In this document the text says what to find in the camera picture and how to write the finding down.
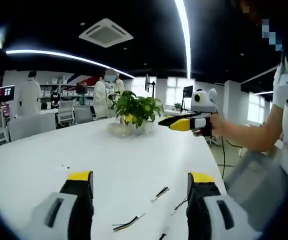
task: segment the white table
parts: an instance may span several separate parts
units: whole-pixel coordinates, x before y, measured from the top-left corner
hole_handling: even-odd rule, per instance
[[[182,113],[180,113],[180,111],[172,110],[172,109],[165,109],[164,112],[165,112],[165,114],[167,114],[169,116],[179,116],[179,115],[187,114],[186,111],[182,111]]]
[[[226,194],[215,159],[203,137],[154,125],[151,135],[120,139],[111,136],[105,119],[75,125],[0,146],[0,213],[22,228],[31,210],[57,192],[69,172],[94,172],[92,240],[158,239],[161,229],[187,194],[187,173],[215,178]],[[163,187],[170,190],[150,202]],[[187,239],[187,204],[170,222],[169,240]],[[136,215],[131,227],[112,231]]]
[[[54,109],[43,109],[40,111],[40,114],[50,114],[50,113],[53,113],[53,114],[57,114],[58,113],[58,109],[54,108]]]

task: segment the curved led light strip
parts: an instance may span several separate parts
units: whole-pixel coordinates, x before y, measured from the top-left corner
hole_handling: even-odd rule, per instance
[[[263,94],[272,94],[272,93],[274,93],[274,91],[264,91],[264,92],[255,93],[254,95],[263,95]]]
[[[6,51],[6,54],[45,54],[45,55],[52,55],[52,56],[59,56],[59,57],[64,57],[64,58],[68,58],[68,59],[75,59],[75,60],[79,60],[79,61],[82,61],[82,62],[86,62],[86,63],[89,63],[89,64],[94,64],[94,65],[97,65],[97,66],[100,66],[100,67],[103,67],[103,68],[107,68],[107,69],[114,69],[116,72],[119,72],[120,74],[123,74],[125,76],[128,76],[132,79],[134,79],[135,77],[132,76],[132,75],[129,75],[123,71],[120,71],[120,70],[117,70],[115,68],[112,68],[110,66],[107,66],[107,65],[104,65],[104,64],[101,64],[101,63],[98,63],[98,62],[95,62],[95,61],[92,61],[92,60],[88,60],[88,59],[85,59],[85,58],[80,58],[80,57],[77,57],[77,56],[72,56],[72,55],[68,55],[68,54],[64,54],[64,53],[58,53],[58,52],[55,52],[55,51],[42,51],[42,50],[8,50]]]
[[[190,35],[188,27],[188,19],[183,0],[175,0],[176,7],[179,13],[179,18],[182,23],[184,33],[185,48],[186,48],[186,62],[187,62],[187,78],[190,79],[191,74],[191,52],[190,52]]]

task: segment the light strip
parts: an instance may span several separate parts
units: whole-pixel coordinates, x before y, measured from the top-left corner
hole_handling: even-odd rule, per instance
[[[273,68],[271,68],[271,69],[268,69],[267,71],[262,72],[261,74],[258,74],[258,75],[256,75],[256,76],[254,76],[254,77],[252,77],[252,78],[250,78],[250,79],[242,82],[241,84],[245,84],[245,83],[247,83],[247,82],[250,82],[251,80],[254,80],[254,79],[256,79],[256,78],[259,78],[259,77],[261,77],[261,76],[263,76],[263,75],[265,75],[265,74],[267,74],[267,73],[270,73],[271,71],[277,69],[278,66],[279,66],[279,65],[277,65],[277,66],[275,66],[275,67],[273,67]]]
[[[179,13],[179,18],[182,23],[184,33],[185,48],[186,48],[186,62],[187,62],[187,78],[190,79],[191,75],[191,52],[190,52],[190,35],[188,27],[188,19],[183,0],[175,0],[176,7]]]
[[[272,94],[273,92],[274,91],[264,91],[264,92],[255,93],[254,95]]]
[[[4,89],[4,88],[9,88],[9,87],[14,87],[15,85],[9,85],[9,86],[0,86],[0,89],[2,88],[2,89]]]
[[[129,75],[123,71],[120,71],[120,70],[117,70],[115,68],[112,68],[110,66],[107,66],[107,65],[104,65],[104,64],[101,64],[101,63],[98,63],[98,62],[95,62],[95,61],[92,61],[92,60],[88,60],[88,59],[85,59],[85,58],[80,58],[80,57],[77,57],[77,56],[73,56],[73,55],[68,55],[68,54],[64,54],[64,53],[58,53],[58,52],[55,52],[55,51],[42,51],[42,50],[8,50],[6,51],[6,54],[45,54],[45,55],[53,55],[53,56],[59,56],[59,57],[64,57],[64,58],[68,58],[68,59],[75,59],[75,60],[79,60],[79,61],[82,61],[82,62],[86,62],[86,63],[89,63],[89,64],[94,64],[94,65],[97,65],[97,66],[100,66],[100,67],[103,67],[103,68],[107,68],[107,69],[113,69],[115,70],[116,72],[119,72],[120,74],[123,74],[125,76],[128,76],[132,79],[134,79],[135,77],[132,76],[132,75]]]

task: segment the black ceiling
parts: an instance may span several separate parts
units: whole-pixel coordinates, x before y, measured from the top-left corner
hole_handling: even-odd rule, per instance
[[[243,82],[276,66],[280,60],[275,46],[261,37],[261,27],[234,14],[225,2],[184,0],[191,38],[192,77],[198,81]],[[134,39],[103,48],[78,38],[104,18],[120,25]],[[58,57],[3,53],[4,50],[40,49],[91,59],[133,76],[148,73],[186,77],[185,42],[174,0],[4,6],[0,7],[1,26],[7,31],[3,50],[0,50],[0,75],[12,69],[91,76],[103,71],[100,67]],[[270,91],[271,75],[249,82],[244,89]]]

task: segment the floor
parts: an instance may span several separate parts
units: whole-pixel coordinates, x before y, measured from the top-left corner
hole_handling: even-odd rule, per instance
[[[239,147],[231,146],[226,140],[224,140],[224,149],[225,149],[225,156],[226,156],[226,164],[225,164],[225,172],[224,172],[224,179],[230,174],[232,169],[238,163],[239,157]],[[224,153],[222,146],[212,145],[210,147],[212,154],[218,164],[220,173],[223,174],[224,169]]]

